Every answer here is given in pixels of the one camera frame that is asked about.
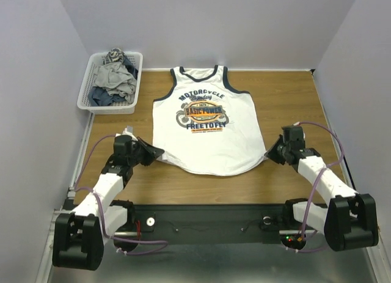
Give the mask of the white printed tank top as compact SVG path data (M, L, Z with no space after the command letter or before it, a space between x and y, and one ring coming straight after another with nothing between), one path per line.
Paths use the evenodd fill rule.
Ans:
M175 67L173 86L153 102L153 146L160 161L192 174L234 176L263 162L266 147L254 101L228 69Z

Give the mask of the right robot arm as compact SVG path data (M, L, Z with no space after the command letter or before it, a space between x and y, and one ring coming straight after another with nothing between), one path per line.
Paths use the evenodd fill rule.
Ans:
M306 146L302 123L282 127L266 157L277 164L290 165L311 185L306 199L287 200L281 221L288 228L301 225L298 235L305 238L305 228L322 234L333 251L368 248L379 242L375 199L360 194L326 164L320 153Z

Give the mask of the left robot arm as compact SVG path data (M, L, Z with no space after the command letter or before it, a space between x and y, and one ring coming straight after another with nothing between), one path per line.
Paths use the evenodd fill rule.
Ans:
M85 187L87 196L69 213L55 221L52 263L56 267L96 270L103 259L104 246L110 241L125 243L117 248L124 255L144 244L141 221L130 201L115 197L128 184L135 166L149 166L164 153L132 134L117 134L113 153L108 158L97 183Z

